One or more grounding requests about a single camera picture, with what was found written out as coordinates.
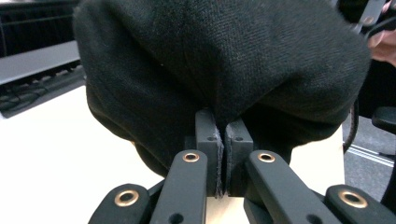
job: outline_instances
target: person's hand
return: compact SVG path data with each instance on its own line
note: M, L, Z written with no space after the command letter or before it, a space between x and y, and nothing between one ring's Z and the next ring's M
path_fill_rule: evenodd
M382 9L385 13L389 9L390 2ZM368 47L372 51L372 58L380 62L388 62L396 66L396 30L382 31L370 37Z

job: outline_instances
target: white desk surface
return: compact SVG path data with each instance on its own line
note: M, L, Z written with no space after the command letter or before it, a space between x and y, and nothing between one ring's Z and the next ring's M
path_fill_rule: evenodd
M344 183L341 130L293 151L291 167L322 194ZM0 118L0 223L79 224L115 187L162 178L130 142L91 115L85 87L11 119ZM242 199L207 200L206 223L248 223Z

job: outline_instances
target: black cloth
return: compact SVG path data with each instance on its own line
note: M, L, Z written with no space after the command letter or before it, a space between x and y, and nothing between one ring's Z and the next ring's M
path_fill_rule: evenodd
M161 175L204 107L288 160L336 131L370 63L325 0L88 0L74 26L91 112Z

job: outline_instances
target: black knit glove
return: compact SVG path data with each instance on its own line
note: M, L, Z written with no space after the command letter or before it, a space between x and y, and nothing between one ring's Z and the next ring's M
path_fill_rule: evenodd
M88 0L75 33L93 115L162 175L203 107L287 160L335 132L370 63L325 0Z

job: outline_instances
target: black cable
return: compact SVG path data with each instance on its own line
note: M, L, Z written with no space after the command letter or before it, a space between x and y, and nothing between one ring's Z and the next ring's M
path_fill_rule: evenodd
M1 38L3 39L4 57L7 57L6 35L4 34L3 23L1 21L1 17L0 17L0 32L1 32Z
M44 90L45 92L44 92L44 93L37 92L37 91L39 91L39 90ZM49 90L48 90L47 88L45 88L45 87L36 87L36 88L30 89L30 90L14 91L14 90L11 88L11 92L12 92L12 94L18 99L18 101L17 101L17 102L12 102L12 103L15 103L16 105L7 107L7 108L5 108L5 109L2 109L3 112L13 112L13 111L20 110L20 109L22 109L22 108L24 108L24 107L26 107L26 106L28 106L28 105L31 105L31 104L33 104L37 99L39 99L40 97L42 97L42 96L44 96L45 94L47 94L47 93L49 92ZM28 100L28 101L22 100L22 98L21 98L22 96L25 96L25 97L26 97L26 95L32 95L32 94L35 95L35 97L32 98L32 99L30 99L30 100ZM9 102L9 103L11 102L11 101L9 101L9 100L0 100L0 102L1 102L1 101L3 101L3 102Z
M359 100L357 99L353 106L350 108L350 129L349 135L347 136L346 141L343 144L344 153L350 148L355 140L356 133L358 132L359 127Z

